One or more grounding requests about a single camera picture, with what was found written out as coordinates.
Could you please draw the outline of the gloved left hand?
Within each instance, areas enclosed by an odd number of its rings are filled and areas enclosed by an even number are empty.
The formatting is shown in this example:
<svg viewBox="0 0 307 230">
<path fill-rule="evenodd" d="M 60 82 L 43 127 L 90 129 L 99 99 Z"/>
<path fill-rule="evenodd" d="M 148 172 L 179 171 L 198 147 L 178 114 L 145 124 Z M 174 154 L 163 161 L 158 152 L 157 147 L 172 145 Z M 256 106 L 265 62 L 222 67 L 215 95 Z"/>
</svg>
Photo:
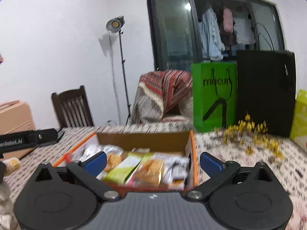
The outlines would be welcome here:
<svg viewBox="0 0 307 230">
<path fill-rule="evenodd" d="M 1 161 L 1 229 L 11 229 L 13 218 L 11 190 L 4 181 L 4 177 L 17 171 L 20 167 L 21 162 L 16 157 Z"/>
</svg>

